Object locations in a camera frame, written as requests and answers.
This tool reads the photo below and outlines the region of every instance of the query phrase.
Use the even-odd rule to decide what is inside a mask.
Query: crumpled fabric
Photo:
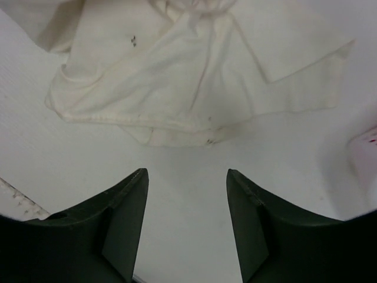
[[[257,115],[336,106],[352,39],[295,0],[0,0],[69,52],[46,105],[150,146],[208,146]]]

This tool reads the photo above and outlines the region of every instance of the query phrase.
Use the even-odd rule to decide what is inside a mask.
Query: white floor
[[[257,132],[212,149],[146,148],[118,127],[62,122],[44,97],[64,58],[39,50],[0,14],[0,177],[54,213],[148,168],[135,273],[153,283],[241,282],[228,168],[329,217],[377,208],[358,187],[346,152],[352,137],[377,125],[377,2],[301,1],[357,39],[339,106],[260,117]]]

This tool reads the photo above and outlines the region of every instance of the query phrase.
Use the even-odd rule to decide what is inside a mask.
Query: dark green plastic part
[[[0,216],[0,282],[133,282],[147,193],[140,169],[44,221]]]
[[[337,221],[235,170],[227,194],[244,283],[377,282],[377,210]]]

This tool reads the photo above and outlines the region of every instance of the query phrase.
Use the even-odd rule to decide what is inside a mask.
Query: pink object
[[[377,201],[377,128],[349,143],[350,158],[370,202]]]

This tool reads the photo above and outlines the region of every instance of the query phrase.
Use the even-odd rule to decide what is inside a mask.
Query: white towel
[[[294,0],[57,1],[4,9],[45,49],[70,48],[47,106],[151,146],[209,145],[256,115],[334,107],[352,45]],[[42,6],[55,13],[28,24]]]

